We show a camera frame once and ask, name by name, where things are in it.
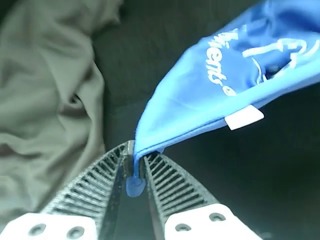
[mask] white tag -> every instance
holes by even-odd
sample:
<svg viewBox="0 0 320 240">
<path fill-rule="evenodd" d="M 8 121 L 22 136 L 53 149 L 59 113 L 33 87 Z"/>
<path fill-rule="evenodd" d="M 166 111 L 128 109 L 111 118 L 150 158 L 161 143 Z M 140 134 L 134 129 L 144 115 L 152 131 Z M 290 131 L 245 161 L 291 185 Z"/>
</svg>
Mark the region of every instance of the white tag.
<svg viewBox="0 0 320 240">
<path fill-rule="evenodd" d="M 265 115 L 259 109 L 249 105 L 239 111 L 236 111 L 235 113 L 230 114 L 229 116 L 226 116 L 224 120 L 231 130 L 235 130 L 249 124 L 253 124 L 264 117 Z"/>
</svg>

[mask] gray fabric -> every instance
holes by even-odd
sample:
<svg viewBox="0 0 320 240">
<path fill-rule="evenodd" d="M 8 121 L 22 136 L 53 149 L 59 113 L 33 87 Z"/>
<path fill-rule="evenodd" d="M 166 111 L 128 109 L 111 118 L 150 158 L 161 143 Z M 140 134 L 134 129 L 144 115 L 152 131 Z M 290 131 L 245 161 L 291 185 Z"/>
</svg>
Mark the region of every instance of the gray fabric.
<svg viewBox="0 0 320 240">
<path fill-rule="evenodd" d="M 91 35 L 121 0 L 23 0 L 0 32 L 0 226 L 48 200 L 104 151 L 104 80 Z"/>
</svg>

